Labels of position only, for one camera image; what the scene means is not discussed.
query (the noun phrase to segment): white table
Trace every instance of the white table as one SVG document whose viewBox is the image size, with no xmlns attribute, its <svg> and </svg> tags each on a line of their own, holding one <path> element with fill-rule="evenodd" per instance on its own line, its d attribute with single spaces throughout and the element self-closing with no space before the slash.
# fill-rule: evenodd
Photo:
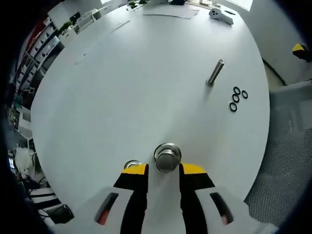
<svg viewBox="0 0 312 234">
<path fill-rule="evenodd" d="M 269 130 L 260 52 L 238 14 L 231 27 L 207 9 L 185 7 L 200 11 L 180 19 L 119 8 L 81 32 L 47 71 L 31 109 L 33 137 L 62 203 L 75 210 L 112 186 L 128 160 L 154 165 L 164 142 L 216 186 L 248 194 Z M 208 88 L 219 59 L 225 65 Z M 228 108 L 234 86 L 249 95 L 236 113 Z"/>
</svg>

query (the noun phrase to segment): black o-ring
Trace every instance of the black o-ring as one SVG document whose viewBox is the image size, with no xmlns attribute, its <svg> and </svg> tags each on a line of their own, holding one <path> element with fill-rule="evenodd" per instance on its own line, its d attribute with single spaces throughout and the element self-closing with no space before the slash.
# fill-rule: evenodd
<svg viewBox="0 0 312 234">
<path fill-rule="evenodd" d="M 232 100 L 233 100 L 235 103 L 239 103 L 239 95 L 238 95 L 238 94 L 232 94 Z"/>
<path fill-rule="evenodd" d="M 235 94 L 240 95 L 240 89 L 237 86 L 233 88 L 233 91 Z"/>
<path fill-rule="evenodd" d="M 248 98 L 248 93 L 245 90 L 243 90 L 242 91 L 242 96 L 243 96 L 243 98 L 247 99 Z"/>
<path fill-rule="evenodd" d="M 234 103 L 234 102 L 230 102 L 229 103 L 229 109 L 230 109 L 230 111 L 232 111 L 232 112 L 236 112 L 237 111 L 237 106 L 236 106 L 236 104 Z"/>
</svg>

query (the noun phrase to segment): white tool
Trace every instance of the white tool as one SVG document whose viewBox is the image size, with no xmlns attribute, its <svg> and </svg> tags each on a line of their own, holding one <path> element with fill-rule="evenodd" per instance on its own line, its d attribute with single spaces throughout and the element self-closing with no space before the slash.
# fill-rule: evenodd
<svg viewBox="0 0 312 234">
<path fill-rule="evenodd" d="M 225 23 L 228 23 L 229 25 L 233 24 L 233 19 L 224 15 L 221 12 L 221 10 L 218 8 L 211 9 L 211 11 L 209 12 L 209 16 L 215 20 L 220 20 L 220 21 L 223 21 Z"/>
</svg>

